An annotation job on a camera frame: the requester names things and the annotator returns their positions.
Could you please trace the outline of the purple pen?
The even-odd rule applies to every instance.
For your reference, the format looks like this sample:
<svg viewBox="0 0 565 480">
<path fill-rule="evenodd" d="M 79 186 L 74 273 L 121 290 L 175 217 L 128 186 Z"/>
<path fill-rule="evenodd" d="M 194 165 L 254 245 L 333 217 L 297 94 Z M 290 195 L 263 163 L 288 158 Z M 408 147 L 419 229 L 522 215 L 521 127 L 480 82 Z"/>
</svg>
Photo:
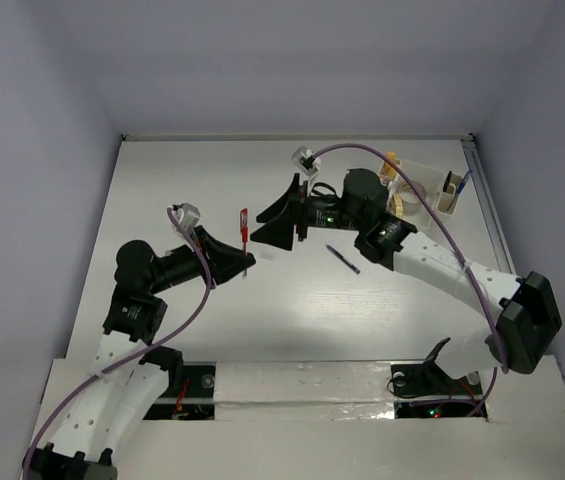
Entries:
<svg viewBox="0 0 565 480">
<path fill-rule="evenodd" d="M 356 265 L 354 265 L 350 260 L 348 260 L 335 247 L 333 247 L 332 245 L 329 245 L 329 244 L 326 244 L 325 247 L 335 258 L 337 258 L 341 263 L 343 263 L 354 274 L 359 275 L 361 273 L 361 270 Z"/>
</svg>

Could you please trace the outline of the yellow highlighter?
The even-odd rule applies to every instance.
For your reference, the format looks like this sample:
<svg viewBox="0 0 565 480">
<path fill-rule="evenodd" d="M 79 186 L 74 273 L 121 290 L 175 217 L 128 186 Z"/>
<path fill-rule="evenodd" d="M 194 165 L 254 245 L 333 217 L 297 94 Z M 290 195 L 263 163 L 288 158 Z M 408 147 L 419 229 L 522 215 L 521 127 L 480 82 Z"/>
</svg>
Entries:
<svg viewBox="0 0 565 480">
<path fill-rule="evenodd" d="M 386 162 L 385 162 L 385 175 L 388 178 L 394 178 L 396 175 L 396 170 L 394 169 L 394 166 L 396 165 L 396 153 L 395 152 L 388 152 L 386 154 Z"/>
</svg>

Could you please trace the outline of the black scissors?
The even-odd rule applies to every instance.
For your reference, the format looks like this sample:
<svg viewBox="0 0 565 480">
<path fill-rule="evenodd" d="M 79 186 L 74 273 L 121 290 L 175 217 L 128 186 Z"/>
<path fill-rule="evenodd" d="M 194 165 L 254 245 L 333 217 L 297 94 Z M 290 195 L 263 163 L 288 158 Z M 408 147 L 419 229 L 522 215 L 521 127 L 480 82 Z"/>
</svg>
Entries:
<svg viewBox="0 0 565 480">
<path fill-rule="evenodd" d="M 451 180 L 452 180 L 452 176 L 453 176 L 453 172 L 451 170 L 449 170 L 446 177 L 445 177 L 444 183 L 443 183 L 443 187 L 442 187 L 443 192 L 448 191 L 449 185 L 450 185 Z"/>
</svg>

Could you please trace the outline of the blue pen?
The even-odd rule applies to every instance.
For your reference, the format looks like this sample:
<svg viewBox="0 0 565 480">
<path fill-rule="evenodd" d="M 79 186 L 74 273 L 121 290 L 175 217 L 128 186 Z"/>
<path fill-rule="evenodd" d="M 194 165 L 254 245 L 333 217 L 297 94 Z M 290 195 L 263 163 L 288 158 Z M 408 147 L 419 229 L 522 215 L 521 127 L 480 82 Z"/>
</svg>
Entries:
<svg viewBox="0 0 565 480">
<path fill-rule="evenodd" d="M 473 174 L 472 170 L 468 170 L 464 176 L 462 177 L 460 183 L 457 185 L 457 189 L 456 189 L 456 196 L 459 196 L 462 191 L 464 190 L 466 184 L 468 183 L 468 181 L 471 179 Z"/>
</svg>

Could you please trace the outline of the beige masking tape roll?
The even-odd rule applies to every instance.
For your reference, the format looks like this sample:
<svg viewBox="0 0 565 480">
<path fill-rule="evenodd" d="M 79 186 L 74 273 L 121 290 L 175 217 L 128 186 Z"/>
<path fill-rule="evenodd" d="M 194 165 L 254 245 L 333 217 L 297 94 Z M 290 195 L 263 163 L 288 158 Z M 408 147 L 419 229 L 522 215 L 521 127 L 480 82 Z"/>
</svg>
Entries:
<svg viewBox="0 0 565 480">
<path fill-rule="evenodd" d="M 404 204 L 402 197 L 399 194 L 394 194 L 391 198 L 392 212 L 398 218 L 404 216 Z"/>
</svg>

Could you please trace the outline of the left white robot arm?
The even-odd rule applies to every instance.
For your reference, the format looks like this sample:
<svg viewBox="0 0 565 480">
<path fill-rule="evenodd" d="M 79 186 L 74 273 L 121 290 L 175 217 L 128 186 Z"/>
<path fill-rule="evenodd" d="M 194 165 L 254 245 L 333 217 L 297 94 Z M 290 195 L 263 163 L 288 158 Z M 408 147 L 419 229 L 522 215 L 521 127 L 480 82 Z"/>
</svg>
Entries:
<svg viewBox="0 0 565 480">
<path fill-rule="evenodd" d="M 150 407 L 181 388 L 182 353 L 155 338 L 167 310 L 159 293 L 196 278 L 211 290 L 256 263 L 201 226 L 185 241 L 164 256 L 143 240 L 118 250 L 115 288 L 90 372 L 34 437 L 23 478 L 117 478 L 116 462 Z"/>
</svg>

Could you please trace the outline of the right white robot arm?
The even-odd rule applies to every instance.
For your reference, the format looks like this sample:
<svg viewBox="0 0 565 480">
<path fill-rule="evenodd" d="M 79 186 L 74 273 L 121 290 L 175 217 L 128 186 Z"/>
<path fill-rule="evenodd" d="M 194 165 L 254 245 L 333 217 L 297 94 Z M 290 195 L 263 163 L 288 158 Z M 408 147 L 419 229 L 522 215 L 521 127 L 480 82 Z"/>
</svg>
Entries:
<svg viewBox="0 0 565 480">
<path fill-rule="evenodd" d="M 473 371 L 505 367 L 531 374 L 562 326 L 548 279 L 521 278 L 457 255 L 386 210 L 388 191 L 367 169 L 352 169 L 341 194 L 316 194 L 295 176 L 286 192 L 256 220 L 253 242 L 289 251 L 310 228 L 356 232 L 355 248 L 369 262 L 421 280 L 479 313 L 494 327 L 440 341 L 422 368 L 424 384 L 444 392 Z"/>
</svg>

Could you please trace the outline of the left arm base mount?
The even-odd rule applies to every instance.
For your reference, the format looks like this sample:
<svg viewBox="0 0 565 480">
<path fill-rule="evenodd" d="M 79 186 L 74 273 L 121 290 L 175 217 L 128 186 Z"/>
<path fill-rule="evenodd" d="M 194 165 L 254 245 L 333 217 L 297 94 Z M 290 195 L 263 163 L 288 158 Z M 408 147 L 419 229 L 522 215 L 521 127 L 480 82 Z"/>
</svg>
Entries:
<svg viewBox="0 0 565 480">
<path fill-rule="evenodd" d="M 215 418 L 216 365 L 184 364 L 177 386 L 170 386 L 149 408 L 144 420 L 204 421 Z"/>
</svg>

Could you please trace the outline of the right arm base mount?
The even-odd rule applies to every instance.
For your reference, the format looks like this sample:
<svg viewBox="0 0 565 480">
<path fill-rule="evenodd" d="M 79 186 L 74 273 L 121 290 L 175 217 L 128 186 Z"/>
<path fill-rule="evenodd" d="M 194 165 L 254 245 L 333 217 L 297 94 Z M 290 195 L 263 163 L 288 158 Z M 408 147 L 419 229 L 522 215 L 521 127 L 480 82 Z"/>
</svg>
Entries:
<svg viewBox="0 0 565 480">
<path fill-rule="evenodd" d="M 450 379 L 435 365 L 397 363 L 391 365 L 386 389 L 397 419 L 487 418 L 477 372 Z"/>
</svg>

